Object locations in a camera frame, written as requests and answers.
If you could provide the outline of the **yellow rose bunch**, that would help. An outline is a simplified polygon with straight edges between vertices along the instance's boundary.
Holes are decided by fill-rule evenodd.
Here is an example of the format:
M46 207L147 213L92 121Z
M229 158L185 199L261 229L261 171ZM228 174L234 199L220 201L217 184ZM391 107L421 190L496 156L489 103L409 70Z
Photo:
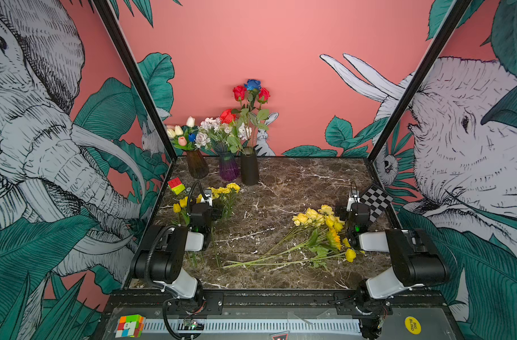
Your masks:
M322 205L317 210L308 208L305 212L294 215L292 223L292 229L288 234L264 255L276 254L306 240L315 228L335 229L340 235L343 231L343 223L335 216L334 209L330 205Z

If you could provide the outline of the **yellow carnation stem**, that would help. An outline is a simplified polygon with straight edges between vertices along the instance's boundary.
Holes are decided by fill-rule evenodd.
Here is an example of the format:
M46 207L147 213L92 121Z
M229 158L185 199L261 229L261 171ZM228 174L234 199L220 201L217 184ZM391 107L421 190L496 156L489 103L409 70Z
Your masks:
M227 214L231 215L235 201L238 197L238 193L241 190L241 187L238 184L230 183L226 185L224 190L224 198L225 198L225 208L227 209Z

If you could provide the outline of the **yellow sunflower stem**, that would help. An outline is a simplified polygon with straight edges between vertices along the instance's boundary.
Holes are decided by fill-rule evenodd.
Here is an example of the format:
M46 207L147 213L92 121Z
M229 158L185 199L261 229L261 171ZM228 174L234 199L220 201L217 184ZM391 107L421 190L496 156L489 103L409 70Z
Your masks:
M318 257L335 255L342 249L341 238L336 230L316 228L305 242L305 248Z

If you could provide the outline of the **yellow poppy spray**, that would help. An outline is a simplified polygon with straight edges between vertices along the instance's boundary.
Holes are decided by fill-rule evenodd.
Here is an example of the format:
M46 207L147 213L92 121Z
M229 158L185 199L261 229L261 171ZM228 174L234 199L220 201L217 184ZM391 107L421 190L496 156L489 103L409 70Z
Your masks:
M263 259L266 256L282 254L283 252L290 252L290 254L289 255L284 255L282 257L282 259L294 259L294 260L296 260L296 259L302 259L303 257L311 258L312 256L315 255L315 253L311 252L311 251L309 251L309 249L305 248L305 242L308 241L308 239L309 239L311 234L312 234L312 232L310 232L310 234L308 235L308 238L306 240L302 240L302 242L300 242L298 244L295 244L295 245L292 245L291 247L287 248L286 250L282 250L281 252L278 252L276 254L263 255L263 256L258 257L257 259ZM342 244L342 249L341 249L340 252L345 251L347 249L352 249L352 246L351 246L349 240L344 238L344 237L342 237L340 234L339 234L339 236L341 238L341 244Z
M223 266L224 269L233 269L238 267L250 268L250 267L285 267L290 265L305 265L309 264L313 268L324 267L326 268L328 261L330 260L341 260L352 263L355 261L358 252L353 249L347 249L342 252L327 251L325 247L316 246L314 249L317 251L311 258L303 257L302 259L282 259L284 255L289 255L290 252L283 252L282 254L266 256L263 259L257 259L249 262L230 262Z

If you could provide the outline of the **purple glass vase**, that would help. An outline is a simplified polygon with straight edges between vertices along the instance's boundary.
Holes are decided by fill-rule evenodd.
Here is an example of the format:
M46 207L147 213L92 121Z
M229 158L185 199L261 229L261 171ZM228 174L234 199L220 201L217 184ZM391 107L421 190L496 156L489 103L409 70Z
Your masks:
M240 176L240 167L233 153L221 152L220 159L220 177L227 182L234 181Z

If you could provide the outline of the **brown ribbed glass vase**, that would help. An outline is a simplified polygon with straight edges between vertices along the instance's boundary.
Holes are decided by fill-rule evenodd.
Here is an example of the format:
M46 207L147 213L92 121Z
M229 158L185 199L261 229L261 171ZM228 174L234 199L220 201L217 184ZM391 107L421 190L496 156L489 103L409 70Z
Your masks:
M195 179L203 179L209 174L209 166L206 163L201 151L188 150L186 153L186 161L189 174Z

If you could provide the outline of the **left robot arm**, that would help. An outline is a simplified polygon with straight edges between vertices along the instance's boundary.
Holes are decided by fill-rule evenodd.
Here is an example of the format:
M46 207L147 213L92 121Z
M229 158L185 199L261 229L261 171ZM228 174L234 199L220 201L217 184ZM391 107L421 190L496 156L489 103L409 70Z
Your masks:
M201 252L211 242L213 215L219 212L210 203L194 203L190 225L152 226L143 237L129 267L129 277L168 292L180 300L203 302L200 281L183 269L188 252Z

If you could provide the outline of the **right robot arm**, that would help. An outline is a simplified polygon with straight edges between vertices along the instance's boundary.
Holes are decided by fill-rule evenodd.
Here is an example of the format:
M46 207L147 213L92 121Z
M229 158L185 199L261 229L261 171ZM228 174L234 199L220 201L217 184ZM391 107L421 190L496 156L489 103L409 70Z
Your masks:
M450 279L450 270L440 251L424 230L391 229L370 232L370 206L352 202L334 209L346 228L350 249L357 252L383 252L391 266L377 276L363 280L354 300L360 310L373 307L411 288L438 286Z

